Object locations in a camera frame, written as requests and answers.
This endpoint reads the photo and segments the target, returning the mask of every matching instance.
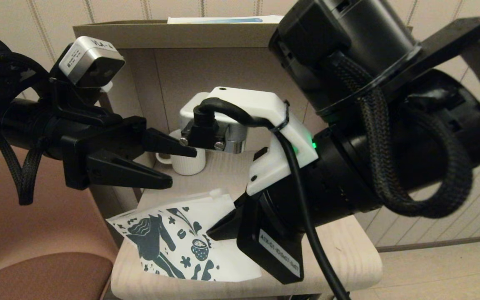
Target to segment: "ceramic mug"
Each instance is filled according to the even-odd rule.
[[[181,129],[177,129],[170,133],[170,137],[180,139]],[[205,168],[205,149],[196,148],[196,157],[170,155],[169,159],[160,157],[158,153],[155,154],[157,160],[165,165],[172,165],[173,170],[181,175],[194,175],[201,172]]]

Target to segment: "striped wallpaper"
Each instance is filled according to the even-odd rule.
[[[480,0],[388,0],[419,40],[453,19],[480,15]],[[74,40],[72,25],[115,20],[169,17],[229,17],[282,15],[294,0],[6,0],[0,1],[0,39],[13,51],[51,68],[65,46]],[[452,75],[480,99],[480,83],[461,58],[439,69]],[[22,95],[35,99],[34,91]],[[408,218],[385,208],[356,217],[377,246],[429,243],[480,237],[480,167],[467,203],[441,219]],[[435,186],[415,192],[423,199]]]

